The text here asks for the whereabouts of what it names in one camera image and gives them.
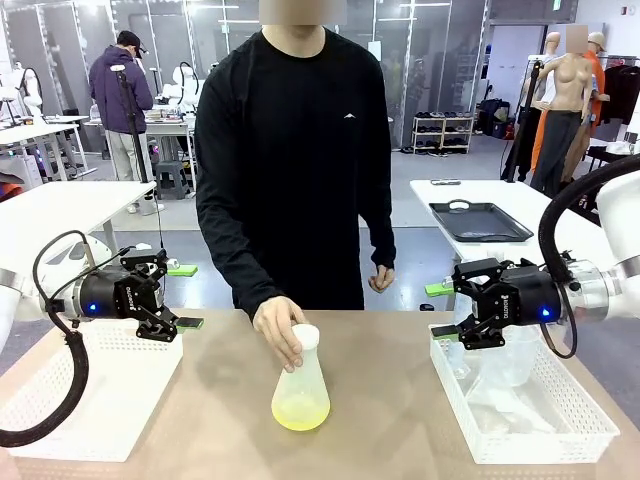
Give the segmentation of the person's right hand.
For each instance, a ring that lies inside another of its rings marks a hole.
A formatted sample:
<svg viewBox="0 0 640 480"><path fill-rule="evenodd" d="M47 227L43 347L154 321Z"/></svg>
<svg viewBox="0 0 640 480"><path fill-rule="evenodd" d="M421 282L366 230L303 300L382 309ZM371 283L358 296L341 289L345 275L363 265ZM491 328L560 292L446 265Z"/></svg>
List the person's right hand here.
<svg viewBox="0 0 640 480"><path fill-rule="evenodd" d="M288 373L303 364L302 345L293 332L293 326L306 323L300 307L285 296L262 302L253 319L254 329L264 336Z"/></svg>

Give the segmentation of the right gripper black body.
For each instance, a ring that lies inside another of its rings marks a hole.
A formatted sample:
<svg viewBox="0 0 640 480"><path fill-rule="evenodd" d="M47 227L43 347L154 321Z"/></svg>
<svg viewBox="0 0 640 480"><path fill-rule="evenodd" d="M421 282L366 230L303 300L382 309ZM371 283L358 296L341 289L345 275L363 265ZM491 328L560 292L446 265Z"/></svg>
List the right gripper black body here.
<svg viewBox="0 0 640 480"><path fill-rule="evenodd" d="M562 313L558 289L550 274L531 262L506 269L500 276L506 325L557 323Z"/></svg>

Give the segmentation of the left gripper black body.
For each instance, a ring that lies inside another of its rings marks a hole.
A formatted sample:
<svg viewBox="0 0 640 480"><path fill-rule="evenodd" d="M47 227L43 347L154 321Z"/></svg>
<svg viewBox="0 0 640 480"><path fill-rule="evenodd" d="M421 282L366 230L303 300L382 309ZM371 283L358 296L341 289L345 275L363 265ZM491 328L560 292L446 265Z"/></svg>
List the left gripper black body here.
<svg viewBox="0 0 640 480"><path fill-rule="evenodd" d="M163 308L159 279L165 273L147 267L96 270L81 282L79 310L91 319L152 319Z"/></svg>

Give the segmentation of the person's left hand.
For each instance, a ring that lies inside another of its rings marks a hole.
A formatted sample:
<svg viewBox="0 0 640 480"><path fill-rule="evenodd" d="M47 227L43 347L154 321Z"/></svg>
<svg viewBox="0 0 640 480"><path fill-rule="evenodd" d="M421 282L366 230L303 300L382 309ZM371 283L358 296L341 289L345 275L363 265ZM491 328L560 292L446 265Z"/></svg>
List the person's left hand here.
<svg viewBox="0 0 640 480"><path fill-rule="evenodd" d="M377 266L377 272L368 280L369 286L377 293L384 292L395 280L395 270L384 265Z"/></svg>

